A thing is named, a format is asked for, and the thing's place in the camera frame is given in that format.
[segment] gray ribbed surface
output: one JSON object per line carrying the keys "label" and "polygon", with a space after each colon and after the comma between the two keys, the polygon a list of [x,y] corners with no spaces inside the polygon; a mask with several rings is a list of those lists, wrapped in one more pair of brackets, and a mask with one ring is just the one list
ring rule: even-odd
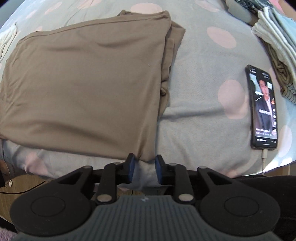
{"label": "gray ribbed surface", "polygon": [[193,206],[171,196],[122,196],[98,206],[90,219],[71,233],[51,238],[19,234],[13,241],[279,241],[273,233],[250,238],[223,234],[206,224]]}

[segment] folded brown shirt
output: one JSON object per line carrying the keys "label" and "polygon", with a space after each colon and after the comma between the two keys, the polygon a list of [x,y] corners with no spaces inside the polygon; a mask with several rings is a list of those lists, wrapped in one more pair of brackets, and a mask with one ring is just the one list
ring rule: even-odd
{"label": "folded brown shirt", "polygon": [[21,39],[0,84],[0,138],[48,150],[143,161],[185,29],[167,11],[118,16]]}

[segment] polka dot bedding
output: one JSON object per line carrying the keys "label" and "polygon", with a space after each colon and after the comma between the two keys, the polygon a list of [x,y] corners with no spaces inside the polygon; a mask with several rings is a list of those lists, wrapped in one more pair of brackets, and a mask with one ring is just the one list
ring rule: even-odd
{"label": "polka dot bedding", "polygon": [[[156,154],[187,169],[208,166],[230,177],[261,169],[261,151],[250,147],[250,107],[244,68],[251,64],[270,73],[278,109],[278,148],[268,152],[267,169],[296,160],[296,109],[284,99],[268,55],[250,26],[232,17],[222,0],[25,0],[0,29],[16,22],[18,40],[34,31],[116,16],[120,11],[168,10],[186,29],[173,64],[170,103],[158,122]],[[53,152],[4,141],[7,162],[44,177],[57,178],[84,165],[95,169],[117,160]],[[153,163],[136,165],[126,188],[157,186]]]}

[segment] smartphone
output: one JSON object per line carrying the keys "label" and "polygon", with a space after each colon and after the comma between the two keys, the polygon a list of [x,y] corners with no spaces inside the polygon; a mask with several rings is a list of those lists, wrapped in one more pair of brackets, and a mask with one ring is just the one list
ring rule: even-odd
{"label": "smartphone", "polygon": [[251,106],[251,147],[276,149],[278,143],[278,116],[274,85],[269,73],[247,65],[246,74]]}

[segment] pink fabric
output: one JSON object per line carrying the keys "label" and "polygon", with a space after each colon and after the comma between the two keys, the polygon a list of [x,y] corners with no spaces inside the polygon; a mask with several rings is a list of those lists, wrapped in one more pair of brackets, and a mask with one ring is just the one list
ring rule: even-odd
{"label": "pink fabric", "polygon": [[16,233],[0,228],[0,241],[10,241]]}

